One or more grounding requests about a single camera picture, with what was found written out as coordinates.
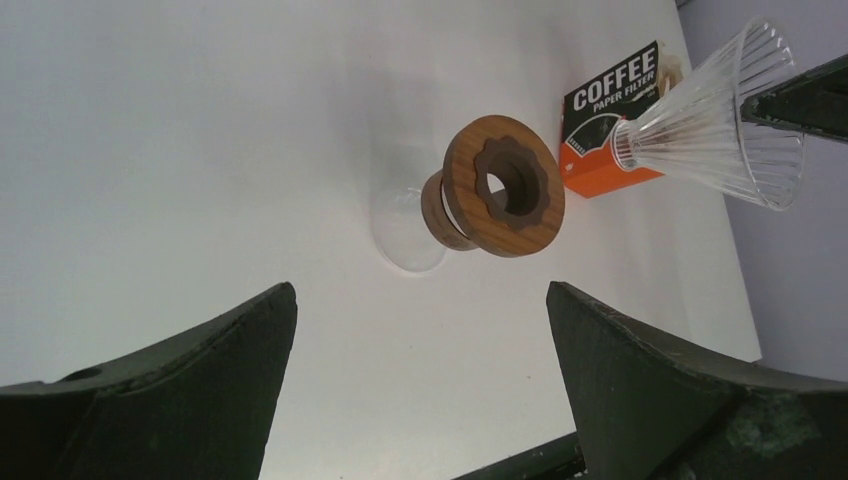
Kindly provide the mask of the clear glass ribbed dripper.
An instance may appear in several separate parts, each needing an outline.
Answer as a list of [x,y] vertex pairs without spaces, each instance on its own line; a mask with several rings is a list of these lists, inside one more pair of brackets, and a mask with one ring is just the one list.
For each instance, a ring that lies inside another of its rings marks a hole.
[[746,122],[742,108],[798,73],[783,31],[755,17],[643,114],[617,122],[615,162],[784,211],[800,189],[805,136]]

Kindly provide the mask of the glass carafe with wooden collar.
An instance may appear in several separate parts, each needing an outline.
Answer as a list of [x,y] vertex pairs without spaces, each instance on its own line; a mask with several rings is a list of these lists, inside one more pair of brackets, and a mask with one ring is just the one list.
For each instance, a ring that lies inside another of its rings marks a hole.
[[426,178],[403,173],[378,176],[368,199],[370,233],[377,252],[403,274],[428,274],[450,252],[486,250],[487,243],[459,218],[444,168]]

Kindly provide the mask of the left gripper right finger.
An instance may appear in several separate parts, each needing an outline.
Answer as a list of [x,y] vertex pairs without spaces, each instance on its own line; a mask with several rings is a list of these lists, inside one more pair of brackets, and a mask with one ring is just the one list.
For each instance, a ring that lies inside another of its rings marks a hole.
[[547,311],[593,479],[843,479],[847,386],[742,361],[550,284]]

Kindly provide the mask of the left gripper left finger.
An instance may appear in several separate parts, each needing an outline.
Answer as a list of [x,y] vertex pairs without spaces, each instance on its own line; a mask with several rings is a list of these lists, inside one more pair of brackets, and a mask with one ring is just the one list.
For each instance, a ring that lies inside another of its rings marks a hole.
[[255,479],[297,325],[280,283],[146,348],[1,390],[5,479]]

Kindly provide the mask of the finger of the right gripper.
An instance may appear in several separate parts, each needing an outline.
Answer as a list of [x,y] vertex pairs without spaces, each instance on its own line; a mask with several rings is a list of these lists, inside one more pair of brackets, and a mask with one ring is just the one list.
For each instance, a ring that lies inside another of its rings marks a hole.
[[847,142],[847,56],[842,55],[744,100],[748,123]]

